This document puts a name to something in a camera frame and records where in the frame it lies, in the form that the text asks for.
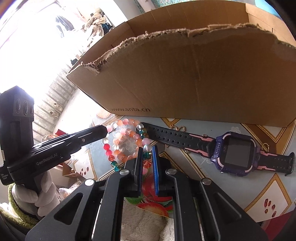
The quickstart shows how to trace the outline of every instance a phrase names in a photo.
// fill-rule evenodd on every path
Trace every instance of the cardboard box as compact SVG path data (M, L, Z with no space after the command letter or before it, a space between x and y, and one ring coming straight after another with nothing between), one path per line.
M114 114L286 127L294 46L284 22L255 6L191 1L122 23L67 77Z

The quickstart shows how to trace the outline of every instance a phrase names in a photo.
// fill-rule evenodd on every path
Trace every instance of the torn cardboard edge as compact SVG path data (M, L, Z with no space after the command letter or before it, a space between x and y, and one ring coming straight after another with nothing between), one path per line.
M105 65L108 62L108 59L113 57L115 54L120 54L122 50L124 50L127 47L133 47L137 45L137 43L139 41L145 41L145 40L150 40L152 38L157 38L159 36L163 36L163 35L172 35L172 34L181 34L182 36L188 37L188 38L195 38L204 34L210 34L213 31L221 31L221 30L229 30L229 29L255 29L258 31L262 31L268 34L271 34L274 36L274 39L277 40L278 44L284 44L288 47L291 47L293 49L295 49L295 47L287 42L281 41L277 38L277 36L275 34L273 34L272 32L270 32L269 30L265 30L263 28L261 28L258 24L254 25L254 24L250 24L250 23L244 23L244 24L237 24L235 26L231 25L231 24L212 24L212 25L208 25L205 28L199 28L199 29L169 29L169 30L164 30L164 31L157 31L157 32L153 32L153 33L145 33L142 35L139 35L137 37L131 37L128 38L124 41L122 41L118 46L114 47L113 49L110 49L109 51L107 51L105 54L103 54L101 57L99 57L98 59L96 59L93 62L84 64L83 62L81 62L79 66L84 66L84 67L90 67L91 69L95 69L98 73L102 70L103 65Z

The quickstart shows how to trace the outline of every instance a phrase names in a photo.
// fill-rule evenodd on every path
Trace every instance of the hand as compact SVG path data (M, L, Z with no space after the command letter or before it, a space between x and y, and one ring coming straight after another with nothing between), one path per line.
M12 195L20 209L37 217L43 217L59 204L56 186L52 182L49 171L43 174L41 189L42 191L37 195L35 191L15 184L12 188Z

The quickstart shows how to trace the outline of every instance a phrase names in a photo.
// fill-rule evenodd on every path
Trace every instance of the black metal bracket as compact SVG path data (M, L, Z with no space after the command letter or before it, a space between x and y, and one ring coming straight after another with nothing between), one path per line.
M86 180L26 241L120 241L124 197L141 195L143 150L107 181ZM267 235L211 179L188 178L152 148L156 195L172 196L176 241L267 241Z

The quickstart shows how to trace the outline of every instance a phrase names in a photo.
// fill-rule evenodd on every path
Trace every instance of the teal bead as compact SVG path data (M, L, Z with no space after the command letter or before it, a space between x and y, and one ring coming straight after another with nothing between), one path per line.
M143 153L144 160L150 159L151 157L152 157L151 151L144 151L144 153Z
M112 161L112 162L111 162L111 166L112 166L112 167L116 167L116 166L117 166L117 161Z
M120 171L120 167L119 166L114 167L114 171L116 172Z
M140 137L141 139L148 138L148 134L144 132L143 134L140 135Z
M139 130L139 133L140 133L140 134L147 133L147 129L146 129L146 128L141 128L141 129Z

